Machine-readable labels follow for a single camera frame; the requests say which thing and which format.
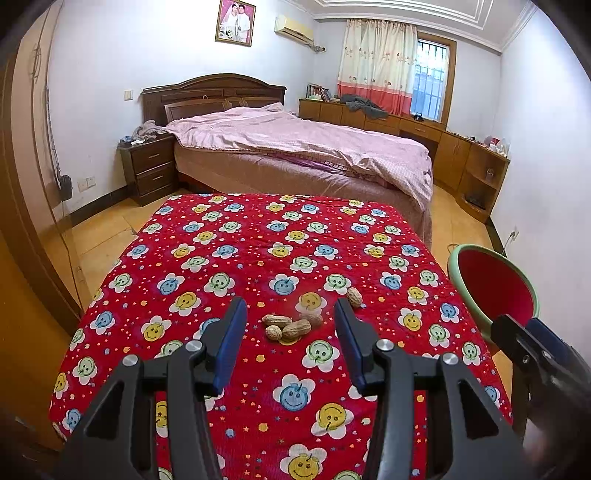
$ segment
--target smiley face pattern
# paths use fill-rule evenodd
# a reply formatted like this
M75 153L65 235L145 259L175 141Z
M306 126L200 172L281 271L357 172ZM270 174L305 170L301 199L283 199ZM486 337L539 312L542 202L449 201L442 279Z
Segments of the smiley face pattern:
M415 355L454 352L501 413L510 406L490 353L449 280L390 206L255 194L171 197L105 278L59 370L50 418L68 437L125 355L171 355L223 317L232 298L248 322L230 383L205 399L222 476L359 480L376 398L350 383L333 305L363 295L358 318ZM270 342L266 314L324 324ZM412 478L424 478L426 394L415 392ZM160 472L170 472L165 394L156 397Z

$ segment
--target wooden headboard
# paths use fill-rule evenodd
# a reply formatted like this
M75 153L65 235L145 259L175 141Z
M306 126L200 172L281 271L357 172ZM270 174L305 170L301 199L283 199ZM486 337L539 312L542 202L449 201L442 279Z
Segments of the wooden headboard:
M166 125L172 119L222 112L233 106L283 103L285 90L236 73L205 75L176 85L146 88L141 93L144 122L154 119L156 125Z

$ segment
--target groom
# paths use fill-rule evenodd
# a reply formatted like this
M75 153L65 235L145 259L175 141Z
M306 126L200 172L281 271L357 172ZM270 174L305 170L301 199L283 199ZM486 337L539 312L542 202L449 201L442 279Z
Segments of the groom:
M238 41L246 43L248 31L251 29L251 19L244 13L244 5L238 5Z

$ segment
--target white wall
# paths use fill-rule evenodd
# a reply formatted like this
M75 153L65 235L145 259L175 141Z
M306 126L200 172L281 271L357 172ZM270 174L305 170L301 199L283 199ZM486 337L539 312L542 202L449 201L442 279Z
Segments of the white wall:
M340 57L345 40L346 20L318 22L314 42L326 47L314 59L314 83L336 93ZM436 35L442 33L429 31ZM447 129L481 140L492 132L501 80L501 56L487 48L452 37L457 42L456 78Z
M314 53L276 35L285 14L309 27L314 20L282 0L257 0L252 47L215 42L217 0L66 0L49 68L51 121L61 170L74 179L67 202L75 210L125 185L115 155L119 139L142 121L146 87L211 73L240 73L287 87L286 107L312 81ZM124 90L134 100L124 102ZM77 191L94 176L96 187Z
M495 134L511 164L492 220L537 290L541 319L591 362L591 81L537 11L502 56Z

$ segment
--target peanut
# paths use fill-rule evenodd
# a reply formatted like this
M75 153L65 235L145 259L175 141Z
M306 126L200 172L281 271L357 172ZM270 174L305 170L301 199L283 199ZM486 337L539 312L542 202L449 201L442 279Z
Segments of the peanut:
M283 329L281 338L283 340L295 340L306 333L310 333L312 325L306 319L298 320L297 322L290 323Z
M291 318L289 317L284 317L281 315L265 315L262 318L262 321L265 325L277 325L279 328L283 328L286 325L289 325L291 323Z
M355 287L347 289L347 300L349 300L349 303L354 309L358 309L363 303L363 297Z
M277 325L269 325L265 329L265 335L269 340L278 342L281 339L281 329Z
M300 315L300 320L308 320L312 328L318 328L324 321L322 315L316 315L313 313L302 313Z

